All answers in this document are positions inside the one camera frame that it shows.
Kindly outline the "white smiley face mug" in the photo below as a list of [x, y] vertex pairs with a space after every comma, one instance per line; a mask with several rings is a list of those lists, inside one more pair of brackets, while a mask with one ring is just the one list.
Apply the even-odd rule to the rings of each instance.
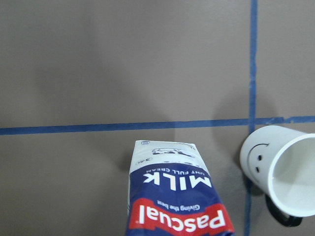
[[257, 129], [240, 151], [244, 174], [264, 194], [270, 214], [297, 227], [315, 214], [315, 135], [277, 125]]

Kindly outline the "blue white milk carton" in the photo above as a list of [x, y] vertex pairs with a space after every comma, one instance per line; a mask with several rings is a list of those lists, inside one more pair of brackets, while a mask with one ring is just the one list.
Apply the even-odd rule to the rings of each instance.
[[129, 170], [127, 236], [232, 236], [194, 144], [139, 140]]

